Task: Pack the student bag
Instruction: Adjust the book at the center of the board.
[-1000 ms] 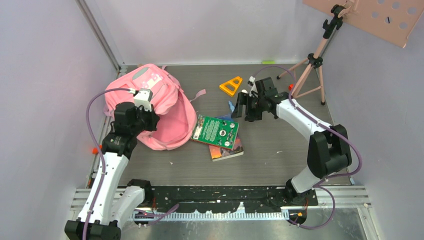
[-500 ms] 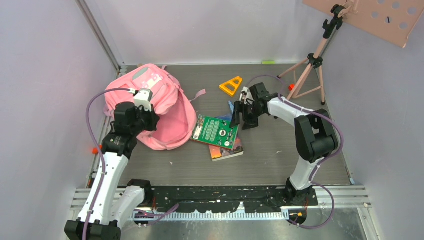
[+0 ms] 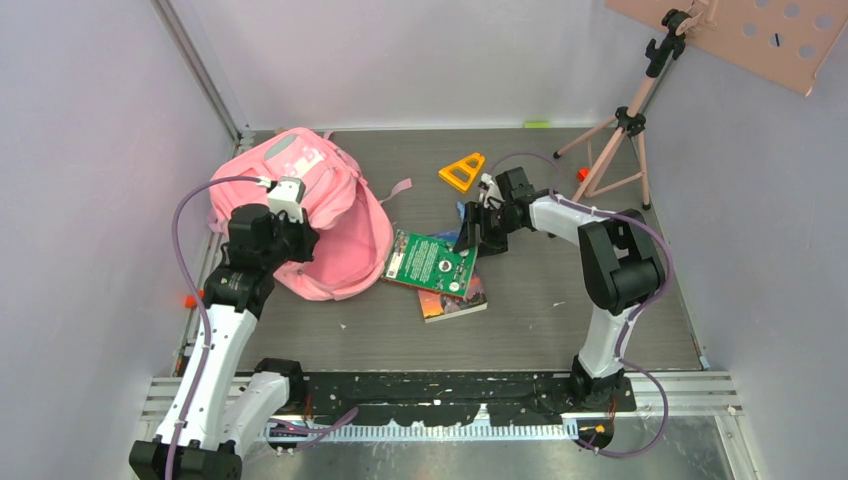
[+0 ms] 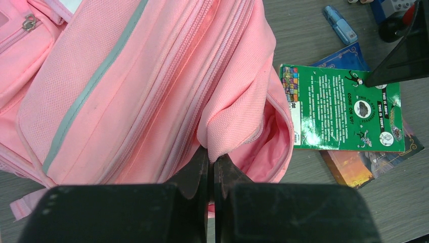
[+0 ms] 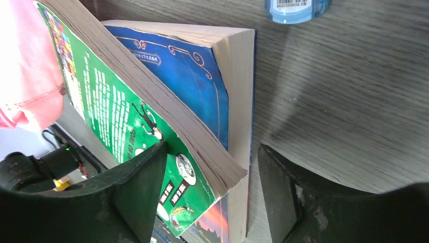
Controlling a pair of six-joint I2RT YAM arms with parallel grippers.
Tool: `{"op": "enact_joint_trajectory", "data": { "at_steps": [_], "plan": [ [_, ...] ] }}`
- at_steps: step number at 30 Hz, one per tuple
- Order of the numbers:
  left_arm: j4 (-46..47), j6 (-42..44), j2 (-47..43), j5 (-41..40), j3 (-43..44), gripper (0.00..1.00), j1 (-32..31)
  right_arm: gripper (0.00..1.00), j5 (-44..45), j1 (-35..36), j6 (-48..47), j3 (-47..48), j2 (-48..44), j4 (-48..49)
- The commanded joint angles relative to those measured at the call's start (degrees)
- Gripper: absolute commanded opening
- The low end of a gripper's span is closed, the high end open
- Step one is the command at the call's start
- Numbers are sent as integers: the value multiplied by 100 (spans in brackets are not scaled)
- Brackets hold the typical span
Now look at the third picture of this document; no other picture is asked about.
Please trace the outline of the green cover book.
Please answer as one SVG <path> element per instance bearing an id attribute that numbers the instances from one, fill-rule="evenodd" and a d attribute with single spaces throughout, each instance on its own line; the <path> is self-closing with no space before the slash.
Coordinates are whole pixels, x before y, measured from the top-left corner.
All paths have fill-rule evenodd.
<path id="1" fill-rule="evenodd" d="M 471 285 L 478 249 L 456 250 L 442 237 L 398 229 L 381 278 L 432 293 L 464 298 Z"/>

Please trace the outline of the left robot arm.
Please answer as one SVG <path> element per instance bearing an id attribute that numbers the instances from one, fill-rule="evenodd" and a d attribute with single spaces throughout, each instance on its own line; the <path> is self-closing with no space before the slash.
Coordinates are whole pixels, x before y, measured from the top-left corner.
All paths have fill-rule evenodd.
<path id="1" fill-rule="evenodd" d="M 238 479 L 245 453 L 279 410 L 307 398 L 299 362 L 265 358 L 239 397 L 228 397 L 236 367 L 284 263 L 309 260 L 319 235 L 297 203 L 233 210 L 223 259 L 205 281 L 200 344 L 150 441 L 136 441 L 129 465 L 140 479 Z"/>

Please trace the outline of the pink student backpack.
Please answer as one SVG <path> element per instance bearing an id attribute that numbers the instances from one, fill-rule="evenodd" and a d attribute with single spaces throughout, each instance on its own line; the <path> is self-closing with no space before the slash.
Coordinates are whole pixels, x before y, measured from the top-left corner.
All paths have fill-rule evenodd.
<path id="1" fill-rule="evenodd" d="M 275 279 L 310 301 L 345 300 L 374 285 L 392 249 L 394 229 L 359 164 L 328 135 L 292 128 L 221 166 L 209 190 L 212 228 L 224 230 L 241 205 L 267 204 L 257 179 L 283 177 L 302 182 L 300 204 L 319 240 L 313 260 L 289 261 Z"/>

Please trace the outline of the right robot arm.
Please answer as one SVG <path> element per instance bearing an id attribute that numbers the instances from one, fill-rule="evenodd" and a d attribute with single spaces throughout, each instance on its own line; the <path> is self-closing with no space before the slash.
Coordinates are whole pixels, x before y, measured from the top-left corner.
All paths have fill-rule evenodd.
<path id="1" fill-rule="evenodd" d="M 501 254 L 509 234 L 544 232 L 579 249 L 585 290 L 593 304 L 586 340 L 575 355 L 556 412 L 607 406 L 623 386 L 624 351 L 646 303 L 666 284 L 657 234 L 635 210 L 621 213 L 538 190 L 522 168 L 483 174 L 479 197 L 466 203 L 456 253 Z"/>

